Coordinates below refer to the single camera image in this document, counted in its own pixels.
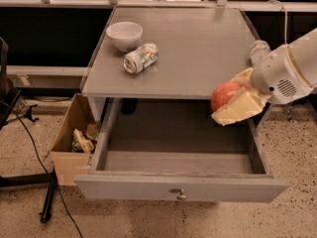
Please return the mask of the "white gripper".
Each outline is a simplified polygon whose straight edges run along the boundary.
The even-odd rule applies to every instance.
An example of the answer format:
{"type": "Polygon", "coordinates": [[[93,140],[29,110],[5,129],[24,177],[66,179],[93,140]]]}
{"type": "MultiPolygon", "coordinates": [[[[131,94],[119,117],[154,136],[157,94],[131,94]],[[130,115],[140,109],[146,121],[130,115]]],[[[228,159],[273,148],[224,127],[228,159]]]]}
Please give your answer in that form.
{"type": "Polygon", "coordinates": [[[287,104],[309,95],[313,91],[313,45],[283,45],[266,55],[255,70],[246,68],[233,80],[243,86],[211,115],[222,126],[260,114],[268,102],[287,104]],[[245,88],[253,85],[257,90],[245,88]]]}

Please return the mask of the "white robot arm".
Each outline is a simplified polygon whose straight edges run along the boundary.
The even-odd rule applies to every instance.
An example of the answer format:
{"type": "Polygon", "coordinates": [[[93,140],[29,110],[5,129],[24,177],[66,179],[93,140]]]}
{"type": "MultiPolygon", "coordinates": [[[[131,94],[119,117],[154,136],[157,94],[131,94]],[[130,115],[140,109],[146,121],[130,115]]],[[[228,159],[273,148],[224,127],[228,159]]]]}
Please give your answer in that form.
{"type": "Polygon", "coordinates": [[[211,95],[211,117],[220,125],[254,117],[268,103],[305,97],[317,85],[317,30],[273,51],[256,41],[250,57],[251,67],[219,84],[211,95]]]}

